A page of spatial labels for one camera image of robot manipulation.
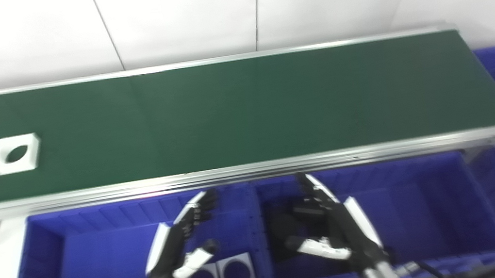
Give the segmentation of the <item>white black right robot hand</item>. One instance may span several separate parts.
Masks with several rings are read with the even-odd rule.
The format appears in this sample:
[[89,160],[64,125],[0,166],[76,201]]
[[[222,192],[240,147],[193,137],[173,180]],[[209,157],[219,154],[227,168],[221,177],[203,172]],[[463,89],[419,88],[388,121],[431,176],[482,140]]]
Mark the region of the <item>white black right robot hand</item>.
[[341,202],[329,187],[309,173],[297,173],[295,177],[305,195],[323,210],[330,229],[334,230],[342,243],[333,245],[331,236],[324,241],[322,238],[316,240],[291,235],[285,238],[287,248],[303,254],[349,261],[357,273],[366,269],[392,270],[388,253],[365,232],[368,220],[355,199],[349,197]]

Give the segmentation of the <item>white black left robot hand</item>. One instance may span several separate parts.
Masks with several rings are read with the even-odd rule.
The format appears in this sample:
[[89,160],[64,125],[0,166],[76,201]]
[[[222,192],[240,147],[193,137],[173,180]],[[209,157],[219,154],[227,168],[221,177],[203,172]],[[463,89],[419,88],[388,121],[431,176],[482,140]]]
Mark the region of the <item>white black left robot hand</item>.
[[159,224],[148,254],[147,278],[189,278],[215,255],[219,242],[213,238],[193,252],[184,249],[195,227],[212,218],[216,200],[215,189],[201,191],[186,203],[172,225]]

